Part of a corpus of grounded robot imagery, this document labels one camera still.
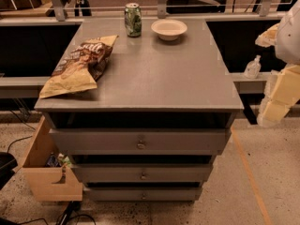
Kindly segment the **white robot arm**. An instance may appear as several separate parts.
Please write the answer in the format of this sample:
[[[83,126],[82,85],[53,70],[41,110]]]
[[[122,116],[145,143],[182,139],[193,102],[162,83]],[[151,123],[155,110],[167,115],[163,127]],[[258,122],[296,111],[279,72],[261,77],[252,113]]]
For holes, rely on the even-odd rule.
[[[286,63],[280,72],[273,71],[264,89],[257,123],[270,127],[279,123],[300,100],[300,0],[281,21],[260,34],[255,44],[275,47],[276,58]]]

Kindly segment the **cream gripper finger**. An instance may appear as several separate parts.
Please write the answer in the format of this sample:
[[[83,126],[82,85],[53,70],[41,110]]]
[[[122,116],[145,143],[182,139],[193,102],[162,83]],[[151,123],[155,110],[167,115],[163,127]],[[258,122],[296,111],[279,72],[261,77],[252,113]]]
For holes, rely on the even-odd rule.
[[[278,23],[274,24],[262,34],[258,35],[255,40],[255,44],[261,47],[270,47],[276,44],[278,33]]]
[[[290,110],[285,104],[264,98],[259,107],[257,123],[262,127],[278,124]]]

